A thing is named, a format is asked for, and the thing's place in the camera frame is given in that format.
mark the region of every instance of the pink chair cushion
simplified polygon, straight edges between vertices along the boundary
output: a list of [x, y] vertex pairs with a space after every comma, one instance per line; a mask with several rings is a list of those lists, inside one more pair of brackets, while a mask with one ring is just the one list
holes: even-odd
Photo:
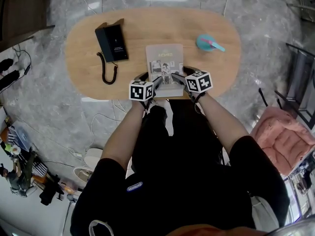
[[315, 145], [315, 138], [303, 124], [275, 107], [266, 108], [251, 136], [285, 176]]

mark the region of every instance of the coiled phone cord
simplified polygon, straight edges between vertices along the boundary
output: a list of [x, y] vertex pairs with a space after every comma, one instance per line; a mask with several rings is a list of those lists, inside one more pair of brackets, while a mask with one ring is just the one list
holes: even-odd
[[114, 62], [112, 62], [115, 65], [115, 67], [114, 67], [114, 77], [113, 77], [112, 81], [107, 81], [106, 78], [105, 78], [105, 59], [103, 57], [103, 53], [97, 53], [96, 55], [99, 56], [101, 61], [102, 61], [102, 79], [103, 79], [104, 83], [108, 84], [108, 85], [113, 84], [116, 81], [118, 66]]

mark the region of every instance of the book cover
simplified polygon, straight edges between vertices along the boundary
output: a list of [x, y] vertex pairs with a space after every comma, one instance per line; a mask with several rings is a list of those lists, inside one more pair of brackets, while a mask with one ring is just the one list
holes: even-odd
[[183, 96], [183, 86], [174, 82], [171, 73], [183, 75], [183, 45], [162, 44], [146, 47], [149, 80], [162, 76], [163, 84], [156, 90], [156, 97]]

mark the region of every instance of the wooden table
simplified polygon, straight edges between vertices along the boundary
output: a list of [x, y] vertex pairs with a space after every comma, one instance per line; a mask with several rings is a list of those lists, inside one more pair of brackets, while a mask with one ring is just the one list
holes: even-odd
[[[95, 29], [102, 23], [125, 19], [123, 32], [129, 60], [117, 62], [117, 80], [104, 84], [100, 52]], [[209, 34], [225, 52], [205, 52], [196, 47], [200, 34]], [[154, 44], [180, 43], [184, 47], [184, 65], [211, 73], [214, 87], [208, 91], [219, 96], [228, 90], [238, 73], [241, 44], [238, 32], [223, 16], [205, 10], [145, 7], [116, 10], [93, 15], [78, 22], [67, 37], [65, 58], [75, 87], [93, 99], [128, 99], [128, 85], [134, 77], [147, 71], [145, 48]], [[106, 78], [113, 78], [114, 65], [106, 64]]]

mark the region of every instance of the gray marble floor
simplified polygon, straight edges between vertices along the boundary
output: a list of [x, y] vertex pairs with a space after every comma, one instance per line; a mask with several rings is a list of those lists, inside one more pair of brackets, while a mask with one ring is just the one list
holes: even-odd
[[[223, 13], [226, 0], [86, 0], [101, 13], [141, 6], [182, 6]], [[286, 6], [295, 0], [229, 0], [226, 18], [240, 34], [241, 67], [232, 88], [217, 98], [232, 114], [251, 129], [257, 115], [263, 111], [258, 95], [262, 87], [267, 101], [276, 100], [273, 90], [284, 91], [290, 53], [286, 42], [301, 43], [299, 15]], [[63, 162], [73, 166], [82, 161], [70, 155], [68, 148], [84, 154], [90, 147], [102, 148], [117, 122], [122, 120], [130, 102], [93, 102], [84, 98], [71, 83], [64, 61], [64, 45], [68, 32], [82, 18], [93, 14], [83, 0], [50, 0], [48, 22], [54, 29], [35, 34], [21, 44], [32, 58], [30, 73], [1, 94], [5, 109], [19, 120], [39, 149], [44, 161]], [[17, 58], [9, 49], [0, 58]], [[25, 66], [28, 56], [22, 54], [12, 69]], [[73, 168], [47, 163], [50, 170], [75, 180]]]

